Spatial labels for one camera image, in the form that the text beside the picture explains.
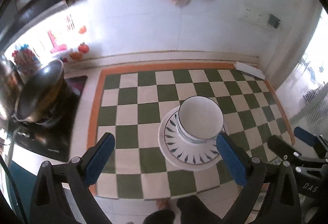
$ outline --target person's leg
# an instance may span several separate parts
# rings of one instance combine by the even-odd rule
[[[218,224],[221,218],[211,212],[197,196],[178,199],[181,224]]]
[[[158,211],[147,216],[143,224],[173,224],[175,214],[170,210],[170,204],[168,200],[157,200],[156,206]]]

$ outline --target wall socket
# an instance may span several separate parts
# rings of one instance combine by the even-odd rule
[[[238,12],[238,19],[247,21],[264,29],[270,29],[269,14],[253,6],[242,5]]]

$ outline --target saucer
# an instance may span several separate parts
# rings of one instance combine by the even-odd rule
[[[203,144],[191,144],[177,132],[177,112],[172,109],[163,118],[158,129],[158,142],[162,154],[174,166],[187,171],[208,169],[222,160],[216,148],[216,138]],[[227,132],[223,125],[222,132]]]

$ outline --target white cup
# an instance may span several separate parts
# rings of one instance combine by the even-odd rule
[[[216,138],[223,128],[223,114],[219,106],[204,96],[187,98],[177,114],[177,131],[193,144]]]

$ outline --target checkered tablecloth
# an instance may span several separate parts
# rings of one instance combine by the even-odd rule
[[[160,122],[190,96],[202,95],[217,102],[232,140],[263,162],[276,157],[268,149],[268,137],[287,133],[264,81],[237,70],[111,74],[103,89],[98,139],[111,132],[116,146],[97,183],[97,194],[102,197],[180,197],[232,180],[222,160],[210,169],[189,172],[171,165],[162,155],[157,139]]]

